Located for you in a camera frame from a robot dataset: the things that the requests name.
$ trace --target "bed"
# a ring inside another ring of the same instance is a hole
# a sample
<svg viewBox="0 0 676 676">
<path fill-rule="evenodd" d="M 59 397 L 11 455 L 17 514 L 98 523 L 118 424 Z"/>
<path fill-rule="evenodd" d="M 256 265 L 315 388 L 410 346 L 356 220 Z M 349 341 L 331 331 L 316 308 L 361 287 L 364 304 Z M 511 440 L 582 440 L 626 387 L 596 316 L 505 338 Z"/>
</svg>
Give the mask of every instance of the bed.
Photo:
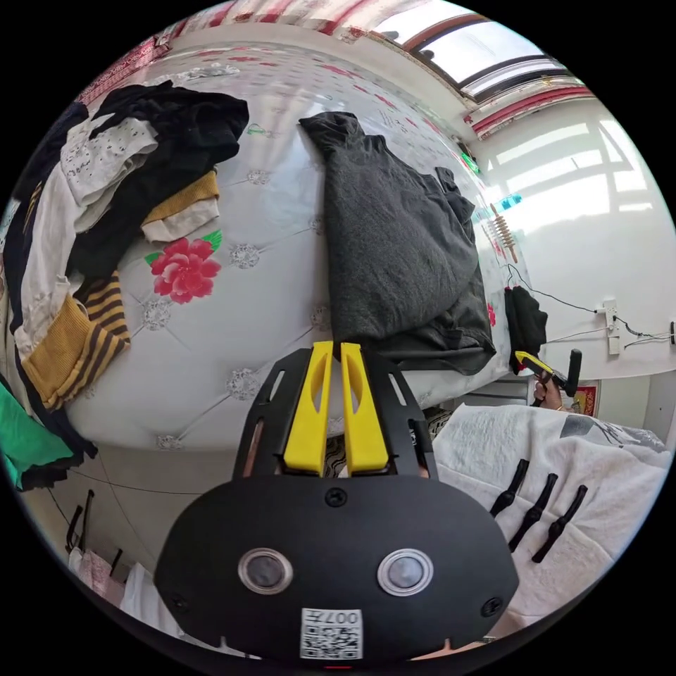
<svg viewBox="0 0 676 676">
<path fill-rule="evenodd" d="M 176 84 L 249 102 L 239 154 L 218 166 L 220 216 L 191 236 L 208 238 L 220 269 L 210 296 L 175 303 L 154 291 L 149 261 L 165 247 L 139 240 L 126 253 L 119 273 L 131 348 L 68 405 L 80 434 L 140 451 L 234 451 L 251 400 L 274 362 L 331 338 L 323 165 L 297 125 L 321 111 L 355 113 L 367 133 L 383 134 L 391 150 L 419 171 L 451 169 L 477 206 L 477 247 L 497 354 L 472 377 L 407 372 L 420 405 L 437 405 L 508 372 L 503 290 L 506 264 L 514 261 L 491 227 L 485 185 L 422 103 L 350 63 L 278 44 L 170 53 L 122 84 L 169 75 Z M 340 387 L 334 368 L 330 435 L 343 431 Z"/>
</svg>

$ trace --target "screw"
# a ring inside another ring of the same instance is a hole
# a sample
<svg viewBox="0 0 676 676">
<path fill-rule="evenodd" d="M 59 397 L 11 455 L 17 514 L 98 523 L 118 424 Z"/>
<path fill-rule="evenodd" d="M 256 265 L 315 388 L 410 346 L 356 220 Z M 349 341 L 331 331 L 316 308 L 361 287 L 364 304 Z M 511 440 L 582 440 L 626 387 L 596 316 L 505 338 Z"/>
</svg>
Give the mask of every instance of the screw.
<svg viewBox="0 0 676 676">
<path fill-rule="evenodd" d="M 188 610 L 188 602 L 179 594 L 174 594 L 174 596 L 171 597 L 171 602 L 176 608 L 177 611 L 180 613 L 186 613 Z"/>
<path fill-rule="evenodd" d="M 347 502 L 347 493 L 342 488 L 329 488 L 324 500 L 329 507 L 342 507 Z"/>
<path fill-rule="evenodd" d="M 499 596 L 494 596 L 492 599 L 488 599 L 483 606 L 481 606 L 481 614 L 485 618 L 489 618 L 492 615 L 495 615 L 500 608 L 502 608 L 502 599 Z"/>
</svg>

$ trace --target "white towel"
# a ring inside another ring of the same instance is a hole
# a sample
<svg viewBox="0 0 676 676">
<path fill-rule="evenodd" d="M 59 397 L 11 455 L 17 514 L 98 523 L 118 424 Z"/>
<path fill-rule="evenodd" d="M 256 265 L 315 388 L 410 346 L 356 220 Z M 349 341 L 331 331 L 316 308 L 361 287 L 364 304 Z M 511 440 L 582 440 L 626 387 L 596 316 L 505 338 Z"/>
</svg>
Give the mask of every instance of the white towel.
<svg viewBox="0 0 676 676">
<path fill-rule="evenodd" d="M 558 476 L 541 520 L 513 552 L 520 584 L 495 635 L 536 622 L 599 579 L 641 527 L 672 460 L 651 432 L 528 406 L 463 405 L 433 447 L 439 479 L 487 510 L 509 487 L 519 460 L 529 461 L 515 501 L 496 516 L 507 541 L 547 476 Z M 568 510 L 581 485 L 587 493 L 579 509 L 544 560 L 533 563 L 549 526 Z"/>
</svg>

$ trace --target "black cloth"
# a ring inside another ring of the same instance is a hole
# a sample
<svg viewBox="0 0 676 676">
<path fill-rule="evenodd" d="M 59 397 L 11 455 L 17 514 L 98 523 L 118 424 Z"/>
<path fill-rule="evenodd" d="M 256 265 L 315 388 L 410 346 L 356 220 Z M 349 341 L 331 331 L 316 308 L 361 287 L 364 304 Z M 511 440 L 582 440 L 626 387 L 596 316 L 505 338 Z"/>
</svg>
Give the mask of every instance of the black cloth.
<svg viewBox="0 0 676 676">
<path fill-rule="evenodd" d="M 528 352 L 537 356 L 547 342 L 547 313 L 523 287 L 505 289 L 505 312 L 512 348 L 509 365 L 514 373 L 519 373 L 522 367 L 514 353 Z"/>
<path fill-rule="evenodd" d="M 23 274 L 33 240 L 33 224 L 40 196 L 39 186 L 44 183 L 59 161 L 61 147 L 65 143 L 68 130 L 86 118 L 87 109 L 82 104 L 69 106 L 66 112 L 51 127 L 40 144 L 38 151 L 33 154 L 30 161 L 30 170 L 24 171 L 13 193 L 17 199 L 21 198 L 21 204 L 7 229 L 5 248 L 2 254 L 9 303 L 13 314 L 9 327 L 12 335 L 23 323 L 21 282 L 23 281 Z M 97 453 L 95 445 L 75 431 L 68 420 L 66 412 L 62 408 L 55 411 L 45 409 L 40 395 L 21 366 L 18 351 L 15 350 L 14 356 L 16 368 L 23 381 L 33 412 L 45 428 L 52 434 L 60 437 L 73 452 L 71 458 L 65 458 L 68 467 L 81 465 L 85 454 L 90 458 L 95 457 Z M 42 467 L 30 468 L 22 476 L 23 489 L 50 487 L 54 485 L 54 481 L 65 479 L 65 476 L 63 461 L 57 461 L 55 466 L 49 464 Z"/>
<path fill-rule="evenodd" d="M 115 191 L 95 227 L 75 238 L 67 273 L 108 279 L 123 254 L 141 236 L 141 225 L 161 202 L 239 152 L 249 123 L 245 101 L 227 94 L 194 92 L 167 81 L 156 87 L 130 85 L 111 92 L 94 118 L 112 113 L 92 136 L 126 118 L 147 120 L 158 147 Z"/>
<path fill-rule="evenodd" d="M 398 159 L 352 113 L 299 121 L 323 155 L 334 340 L 410 369 L 480 371 L 495 354 L 470 221 L 474 205 Z"/>
<path fill-rule="evenodd" d="M 19 200 L 30 199 L 31 193 L 40 181 L 44 181 L 49 172 L 56 164 L 61 147 L 65 143 L 68 130 L 89 117 L 89 111 L 84 104 L 79 101 L 71 103 L 67 109 L 62 112 L 57 121 L 49 128 L 42 141 L 38 143 L 33 151 L 28 164 L 21 172 L 21 176 L 12 191 L 12 196 Z"/>
</svg>

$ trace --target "black clip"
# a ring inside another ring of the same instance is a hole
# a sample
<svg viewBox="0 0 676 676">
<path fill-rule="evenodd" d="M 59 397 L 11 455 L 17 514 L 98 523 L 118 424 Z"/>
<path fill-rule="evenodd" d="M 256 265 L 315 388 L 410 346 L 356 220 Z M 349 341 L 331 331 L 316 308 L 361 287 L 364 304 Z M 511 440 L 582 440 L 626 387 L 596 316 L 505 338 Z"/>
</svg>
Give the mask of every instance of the black clip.
<svg viewBox="0 0 676 676">
<path fill-rule="evenodd" d="M 552 548 L 553 544 L 558 540 L 559 537 L 561 537 L 561 533 L 563 533 L 563 529 L 566 527 L 568 522 L 572 519 L 574 516 L 575 512 L 580 508 L 580 505 L 582 504 L 582 500 L 584 499 L 584 496 L 587 494 L 587 487 L 582 485 L 577 489 L 577 493 L 575 494 L 575 498 L 573 498 L 572 503 L 570 504 L 570 507 L 566 510 L 565 514 L 563 516 L 560 516 L 550 527 L 549 527 L 549 534 L 547 536 L 547 540 L 545 543 L 538 549 L 535 554 L 533 554 L 533 558 L 531 561 L 533 563 L 542 563 L 542 559 L 547 556 L 549 553 L 549 550 Z"/>
<path fill-rule="evenodd" d="M 551 492 L 554 488 L 554 484 L 558 476 L 556 474 L 547 475 L 547 483 L 544 485 L 544 489 L 540 494 L 540 497 L 537 499 L 535 505 L 531 507 L 521 522 L 519 530 L 516 532 L 516 535 L 509 541 L 509 551 L 514 551 L 518 546 L 523 536 L 526 535 L 531 526 L 534 526 L 542 518 L 542 512 L 544 508 L 547 507 L 549 498 L 551 497 Z"/>
<path fill-rule="evenodd" d="M 526 472 L 528 471 L 528 465 L 528 460 L 519 460 L 514 478 L 509 484 L 509 488 L 497 496 L 493 506 L 491 507 L 491 516 L 493 518 L 495 518 L 503 509 L 507 509 L 507 507 L 509 507 L 514 502 L 516 492 L 519 490 L 526 476 Z"/>
<path fill-rule="evenodd" d="M 94 498 L 94 491 L 89 489 L 87 491 L 87 501 L 84 503 L 84 510 L 82 509 L 81 505 L 78 505 L 75 508 L 75 513 L 73 514 L 73 518 L 70 520 L 70 523 L 68 524 L 68 532 L 65 534 L 65 550 L 70 554 L 73 549 L 78 546 L 82 552 L 85 551 L 85 544 L 87 541 L 87 524 L 89 522 L 89 510 L 92 507 L 92 499 Z M 78 538 L 77 542 L 74 541 L 74 536 L 75 536 L 75 526 L 77 526 L 77 522 L 80 519 L 80 515 L 83 514 L 82 516 L 82 535 Z"/>
</svg>

